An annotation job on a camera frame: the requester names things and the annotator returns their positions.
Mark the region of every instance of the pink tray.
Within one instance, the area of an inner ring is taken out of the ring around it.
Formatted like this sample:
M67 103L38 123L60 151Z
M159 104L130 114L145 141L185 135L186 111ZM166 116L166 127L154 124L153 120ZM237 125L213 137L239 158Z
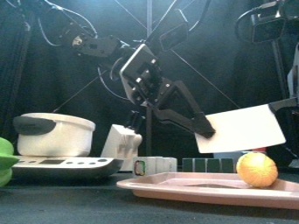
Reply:
M299 209L299 184L278 179L254 188L237 173L166 172L116 182L135 196L247 207Z

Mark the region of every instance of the green block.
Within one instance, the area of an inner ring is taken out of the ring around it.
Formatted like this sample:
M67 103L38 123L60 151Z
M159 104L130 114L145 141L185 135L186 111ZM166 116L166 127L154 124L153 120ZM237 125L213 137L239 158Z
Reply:
M195 172L207 172L207 159L206 158L195 158L194 171Z
M207 159L207 172L221 172L221 160L218 158Z
M182 171L193 172L193 158L187 157L182 160Z
M225 173L234 173L235 172L235 165L233 158L222 158L221 159L221 171Z

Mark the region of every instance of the black table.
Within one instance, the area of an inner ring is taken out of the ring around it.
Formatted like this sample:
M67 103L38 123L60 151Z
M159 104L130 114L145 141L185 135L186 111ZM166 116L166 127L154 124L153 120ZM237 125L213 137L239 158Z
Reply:
M138 198L116 187L130 178L116 173L84 182L12 179L0 188L0 223L299 223L298 210ZM298 174L279 178L299 182Z

